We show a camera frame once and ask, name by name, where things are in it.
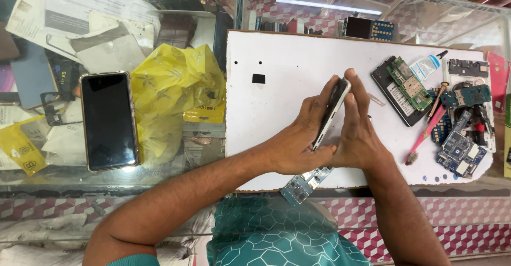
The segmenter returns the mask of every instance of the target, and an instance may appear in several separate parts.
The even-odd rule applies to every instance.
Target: black smartphone
[[[324,112],[321,126],[319,127],[318,136],[312,143],[312,150],[316,150],[316,148],[318,148],[318,146],[321,144],[321,141],[323,140],[324,135],[327,133],[330,124],[332,124],[332,120],[334,120],[335,114],[339,110],[339,107],[341,107],[342,102],[344,102],[344,97],[346,94],[348,94],[350,89],[351,83],[344,77],[340,78],[332,90],[332,93],[330,94],[327,110]]]
[[[140,164],[129,73],[86,74],[80,84],[87,169]]]
[[[389,57],[380,66],[371,72],[371,77],[380,87],[387,100],[392,104],[399,117],[408,126],[412,127],[431,111],[431,104],[424,109],[423,112],[416,110],[412,104],[406,99],[404,94],[399,90],[398,85],[394,82],[387,71],[387,66],[395,60],[395,56]]]

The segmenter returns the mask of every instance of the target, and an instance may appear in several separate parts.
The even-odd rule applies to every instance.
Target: white work board
[[[365,40],[312,37],[292,34],[229,31],[227,37],[227,106],[225,154],[231,156],[258,145],[295,120],[303,99],[318,95],[334,74],[344,76],[353,67],[373,101],[369,115],[378,137],[392,152],[408,184],[466,183],[478,179],[492,164],[486,154],[473,178],[457,178],[436,163],[439,146],[427,138],[418,147],[418,159],[404,165],[406,154],[426,126],[422,119],[407,127],[398,116],[370,73],[390,56],[401,56],[412,64],[428,55],[448,50],[444,58],[483,60],[483,53],[440,47],[385,43]],[[266,83],[252,83],[252,74],[265,75]],[[426,89],[439,87],[442,69],[424,82]],[[335,115],[323,144],[337,144],[344,119],[344,107]],[[239,191],[271,191],[286,185],[292,175],[266,173],[238,188]],[[360,169],[336,168],[321,183],[321,188],[367,185]]]

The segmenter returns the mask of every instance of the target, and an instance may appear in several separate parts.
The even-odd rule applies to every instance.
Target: blue circuit board
[[[320,167],[313,171],[296,175],[281,189],[281,194],[294,207],[302,204],[316,187],[330,174],[332,168]]]
[[[373,21],[371,40],[392,41],[394,23],[388,21]]]
[[[486,150],[464,136],[461,131],[470,120],[470,112],[464,111],[442,144],[437,163],[459,177],[472,178],[472,174],[486,154]]]
[[[429,95],[431,98],[433,98],[433,101],[438,96],[438,91],[440,91],[440,88],[433,88],[428,90]],[[431,130],[431,139],[436,144],[442,144],[446,140],[449,133],[451,133],[452,130],[452,122],[449,118],[449,113],[445,113],[444,116],[440,118],[438,123],[435,127]]]
[[[486,84],[463,87],[440,95],[442,103],[448,109],[474,106],[492,100],[492,93]]]

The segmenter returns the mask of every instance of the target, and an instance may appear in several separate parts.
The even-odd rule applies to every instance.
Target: plastic bag
[[[46,139],[46,133],[41,133],[37,127],[24,127],[26,128],[24,131],[30,133],[31,137],[28,137],[22,130],[22,127],[41,119],[43,120],[42,122],[46,123],[44,116],[38,116],[0,129],[0,137],[2,138],[0,139],[0,148],[29,177],[47,166],[41,152],[31,141],[31,138],[38,137]]]
[[[166,163],[179,149],[183,112],[217,106],[225,78],[208,45],[179,49],[157,47],[131,73],[142,165]]]

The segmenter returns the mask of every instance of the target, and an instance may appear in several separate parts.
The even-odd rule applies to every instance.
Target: hole in board
[[[252,74],[252,83],[266,83],[266,76],[264,74]]]

